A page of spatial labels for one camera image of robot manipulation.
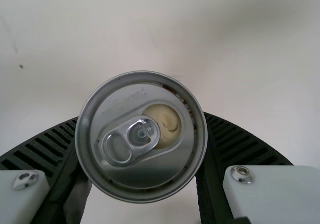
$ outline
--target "aluminum can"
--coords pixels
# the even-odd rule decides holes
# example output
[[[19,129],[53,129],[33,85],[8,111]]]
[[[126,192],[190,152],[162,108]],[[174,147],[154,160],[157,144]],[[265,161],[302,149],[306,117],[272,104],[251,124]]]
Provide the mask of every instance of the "aluminum can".
[[[194,95],[161,73],[134,71],[102,84],[76,127],[80,164],[101,191],[132,203],[165,199],[195,176],[207,123]]]

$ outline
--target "white surface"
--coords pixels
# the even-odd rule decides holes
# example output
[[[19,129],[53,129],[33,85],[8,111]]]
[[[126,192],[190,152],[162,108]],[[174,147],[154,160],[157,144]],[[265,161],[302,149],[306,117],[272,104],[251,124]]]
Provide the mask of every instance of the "white surface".
[[[319,2],[0,0],[0,154],[77,116],[107,79],[145,69],[320,168]],[[82,222],[197,223],[195,185],[138,206],[93,188]]]
[[[0,216],[3,224],[29,224],[37,213],[50,187],[43,171],[38,181],[23,190],[14,190],[13,182],[25,170],[0,171]]]
[[[320,219],[320,170],[310,166],[246,166],[252,184],[233,179],[226,170],[225,195],[234,218],[252,224],[317,224]]]

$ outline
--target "can top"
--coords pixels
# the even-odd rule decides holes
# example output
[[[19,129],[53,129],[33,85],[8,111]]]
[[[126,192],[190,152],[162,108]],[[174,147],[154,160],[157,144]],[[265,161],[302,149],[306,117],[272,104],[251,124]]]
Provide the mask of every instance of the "can top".
[[[206,142],[203,113],[191,110],[199,106],[194,100],[184,86],[159,73],[130,72],[109,80],[90,97],[78,120],[76,148],[84,171],[97,187],[118,199],[159,199],[170,191],[169,182],[187,172],[199,140]],[[154,115],[148,116],[153,106],[167,106],[178,120],[170,123],[170,114],[168,123],[158,123]],[[178,135],[171,145],[158,148],[167,137],[162,127],[168,124]],[[183,178],[178,179],[181,185]]]

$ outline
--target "pull tab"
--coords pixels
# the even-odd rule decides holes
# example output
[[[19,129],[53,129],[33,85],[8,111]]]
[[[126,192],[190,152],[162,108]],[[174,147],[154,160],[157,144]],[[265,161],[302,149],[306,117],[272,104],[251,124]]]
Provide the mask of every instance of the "pull tab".
[[[151,151],[159,140],[159,125],[148,116],[137,116],[108,132],[102,150],[110,164],[126,166]]]

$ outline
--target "can rim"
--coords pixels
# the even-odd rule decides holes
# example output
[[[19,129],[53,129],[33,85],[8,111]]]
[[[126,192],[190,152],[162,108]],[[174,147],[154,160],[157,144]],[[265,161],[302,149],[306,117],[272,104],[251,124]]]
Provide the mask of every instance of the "can rim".
[[[184,180],[177,188],[175,188],[174,190],[172,190],[171,192],[167,193],[167,194],[164,194],[164,195],[161,195],[161,196],[158,196],[158,197],[153,197],[153,198],[149,198],[149,199],[129,199],[129,198],[123,198],[122,196],[120,195],[116,195],[114,194],[113,192],[111,191],[106,191],[106,189],[102,188],[100,183],[96,180],[96,178],[90,173],[90,170],[88,170],[88,166],[85,164],[85,161],[83,160],[83,157],[81,156],[81,152],[80,152],[80,147],[79,147],[79,131],[80,131],[80,128],[79,128],[79,125],[81,124],[81,122],[83,121],[83,117],[84,117],[84,113],[85,111],[87,110],[88,108],[88,105],[90,104],[90,102],[92,101],[92,99],[100,93],[100,91],[106,87],[106,85],[108,85],[110,82],[113,82],[115,81],[116,79],[120,79],[120,78],[123,78],[123,77],[127,77],[129,75],[135,75],[135,74],[152,74],[152,75],[158,75],[158,76],[161,76],[161,77],[164,77],[166,79],[169,79],[170,81],[174,82],[175,84],[179,85],[180,87],[182,87],[191,97],[192,97],[192,100],[194,101],[196,107],[198,108],[199,110],[199,114],[201,115],[201,120],[202,120],[202,127],[203,127],[203,131],[205,133],[204,135],[204,139],[203,139],[203,148],[201,149],[201,153],[199,154],[200,155],[200,158],[198,159],[197,161],[197,164],[195,166],[195,168],[192,170],[191,174],[189,175],[190,177],[187,178],[186,180]],[[178,80],[170,77],[170,76],[167,76],[165,74],[162,74],[162,73],[159,73],[159,72],[155,72],[155,71],[130,71],[130,72],[126,72],[126,73],[123,73],[123,74],[120,74],[120,75],[117,75],[107,81],[105,81],[102,85],[100,85],[92,94],[91,96],[89,97],[89,99],[86,101],[84,107],[82,108],[82,111],[79,115],[79,119],[78,119],[78,123],[77,123],[77,126],[76,126],[76,132],[75,132],[75,148],[76,148],[76,151],[77,151],[77,155],[78,155],[78,159],[79,159],[79,163],[81,164],[82,166],[82,169],[84,170],[85,174],[90,178],[90,180],[94,183],[94,185],[99,189],[101,190],[102,192],[106,193],[107,195],[115,198],[115,199],[118,199],[118,200],[122,200],[122,201],[125,201],[125,202],[130,202],[130,203],[151,203],[151,202],[156,202],[156,201],[159,201],[159,200],[163,200],[163,199],[166,199],[176,193],[178,193],[180,190],[182,190],[186,185],[188,185],[190,183],[190,181],[194,178],[195,174],[197,173],[197,171],[199,170],[203,160],[204,160],[204,157],[205,157],[205,153],[206,153],[206,150],[207,150],[207,144],[208,144],[208,127],[207,127],[207,123],[206,123],[206,118],[205,118],[205,114],[198,102],[198,100],[195,98],[195,96],[193,95],[193,93],[184,85],[182,84],[181,82],[179,82]]]

